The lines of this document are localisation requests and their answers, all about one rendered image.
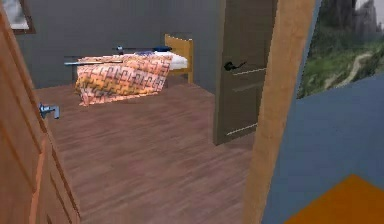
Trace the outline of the light wooden room door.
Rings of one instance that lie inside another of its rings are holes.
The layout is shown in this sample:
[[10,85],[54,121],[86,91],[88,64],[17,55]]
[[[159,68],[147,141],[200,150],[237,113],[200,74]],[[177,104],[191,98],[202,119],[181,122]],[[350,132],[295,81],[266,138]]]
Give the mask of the light wooden room door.
[[39,105],[0,4],[0,224],[81,224]]

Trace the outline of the framed landscape picture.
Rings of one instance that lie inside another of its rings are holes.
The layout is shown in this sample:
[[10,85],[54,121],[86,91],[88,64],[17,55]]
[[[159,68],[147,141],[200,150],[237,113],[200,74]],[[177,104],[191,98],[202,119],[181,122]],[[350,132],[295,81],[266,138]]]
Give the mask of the framed landscape picture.
[[384,0],[321,0],[297,97],[384,73]]

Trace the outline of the wooden bed with patterned blanket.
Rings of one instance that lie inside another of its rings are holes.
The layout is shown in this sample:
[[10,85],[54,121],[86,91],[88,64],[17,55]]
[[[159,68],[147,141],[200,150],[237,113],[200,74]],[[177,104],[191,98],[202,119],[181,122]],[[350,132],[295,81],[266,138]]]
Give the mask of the wooden bed with patterned blanket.
[[169,51],[141,50],[77,60],[75,92],[82,106],[152,96],[160,93],[169,76],[186,75],[193,82],[194,43],[164,35]]

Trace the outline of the light wooden door frame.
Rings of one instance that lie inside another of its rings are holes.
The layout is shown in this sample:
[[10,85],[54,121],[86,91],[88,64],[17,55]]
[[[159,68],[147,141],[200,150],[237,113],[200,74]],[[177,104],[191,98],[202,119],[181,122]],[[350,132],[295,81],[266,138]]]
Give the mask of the light wooden door frame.
[[261,224],[316,0],[278,0],[241,224]]

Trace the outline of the brown framed picture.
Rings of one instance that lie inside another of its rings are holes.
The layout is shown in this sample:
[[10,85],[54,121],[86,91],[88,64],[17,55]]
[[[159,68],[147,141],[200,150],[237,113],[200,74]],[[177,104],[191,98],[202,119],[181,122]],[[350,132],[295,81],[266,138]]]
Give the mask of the brown framed picture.
[[35,26],[25,0],[2,0],[2,6],[16,35],[35,34]]

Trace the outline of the olive brown room door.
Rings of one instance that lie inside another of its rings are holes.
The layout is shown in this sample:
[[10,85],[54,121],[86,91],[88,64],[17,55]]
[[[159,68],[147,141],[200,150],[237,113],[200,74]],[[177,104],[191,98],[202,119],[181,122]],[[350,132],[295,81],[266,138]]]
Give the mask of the olive brown room door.
[[[213,142],[255,131],[278,0],[222,0]],[[246,62],[226,71],[224,64]]]

